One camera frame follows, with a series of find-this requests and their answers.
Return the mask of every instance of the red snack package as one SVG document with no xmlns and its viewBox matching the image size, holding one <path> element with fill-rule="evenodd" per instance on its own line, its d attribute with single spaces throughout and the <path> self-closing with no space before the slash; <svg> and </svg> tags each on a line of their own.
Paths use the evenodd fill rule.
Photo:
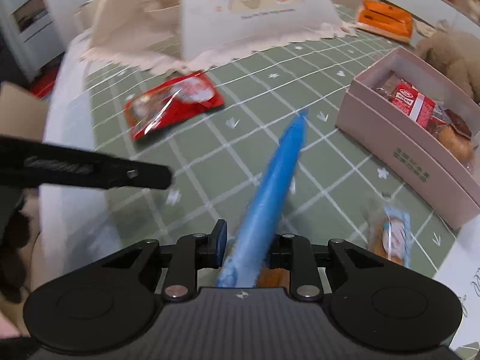
<svg viewBox="0 0 480 360">
<path fill-rule="evenodd" d="M 410 119 L 416 121 L 423 128 L 427 128 L 435 108 L 433 100 L 402 82 L 392 93 L 390 101 Z"/>
<path fill-rule="evenodd" d="M 125 105 L 125 118 L 134 140 L 148 133 L 182 122 L 220 107 L 222 96 L 201 72 L 164 82 Z"/>
</svg>

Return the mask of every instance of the teddy bear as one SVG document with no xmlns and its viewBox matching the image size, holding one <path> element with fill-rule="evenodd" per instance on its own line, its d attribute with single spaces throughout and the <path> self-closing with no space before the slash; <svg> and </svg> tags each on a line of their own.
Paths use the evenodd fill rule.
<svg viewBox="0 0 480 360">
<path fill-rule="evenodd" d="M 468 32 L 436 31 L 418 42 L 416 54 L 480 103 L 480 39 Z"/>
</svg>

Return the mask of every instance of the pink gift box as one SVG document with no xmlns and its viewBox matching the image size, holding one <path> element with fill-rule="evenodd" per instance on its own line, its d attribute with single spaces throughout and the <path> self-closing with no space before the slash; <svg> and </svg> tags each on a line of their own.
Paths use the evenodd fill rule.
<svg viewBox="0 0 480 360">
<path fill-rule="evenodd" d="M 401 47 L 354 78 L 337 126 L 388 164 L 452 228 L 459 228 L 480 214 L 480 185 L 435 137 L 375 91 L 390 71 L 425 96 L 443 101 L 445 108 L 465 120 L 472 137 L 480 131 L 480 107 L 452 81 Z"/>
</svg>

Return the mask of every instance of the green checkered tablecloth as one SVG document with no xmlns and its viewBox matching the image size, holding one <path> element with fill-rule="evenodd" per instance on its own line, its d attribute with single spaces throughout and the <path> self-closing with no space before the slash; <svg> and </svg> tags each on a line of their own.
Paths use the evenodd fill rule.
<svg viewBox="0 0 480 360">
<path fill-rule="evenodd" d="M 338 10 L 352 21 L 351 11 Z M 172 243 L 185 234 L 210 232 L 219 218 L 238 226 L 282 131 L 295 113 L 307 109 L 307 140 L 278 232 L 317 244 L 343 238 L 365 246 L 366 197 L 394 197 L 411 216 L 411 267 L 432 277 L 454 234 L 388 166 L 335 127 L 354 75 L 397 46 L 359 32 L 275 47 L 212 68 L 207 75 L 224 96 L 225 108 L 139 143 L 129 137 L 124 104 L 167 77 L 115 64 L 90 75 L 86 88 L 97 150 L 175 170 L 169 191 L 106 192 L 123 244 L 145 238 Z"/>
</svg>

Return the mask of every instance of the screw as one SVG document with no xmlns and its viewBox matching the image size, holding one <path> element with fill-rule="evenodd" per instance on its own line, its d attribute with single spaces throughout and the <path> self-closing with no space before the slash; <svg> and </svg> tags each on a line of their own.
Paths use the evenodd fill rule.
<svg viewBox="0 0 480 360">
<path fill-rule="evenodd" d="M 136 176 L 138 176 L 138 170 L 136 170 L 136 169 L 129 170 L 129 171 L 127 172 L 127 177 L 128 177 L 129 179 L 134 179 L 134 178 L 136 178 Z"/>
<path fill-rule="evenodd" d="M 313 298 L 320 294 L 320 289 L 316 286 L 303 285 L 297 288 L 297 294 L 303 298 Z"/>
<path fill-rule="evenodd" d="M 171 298 L 181 298 L 188 294 L 188 288 L 178 284 L 165 288 L 165 294 Z"/>
</svg>

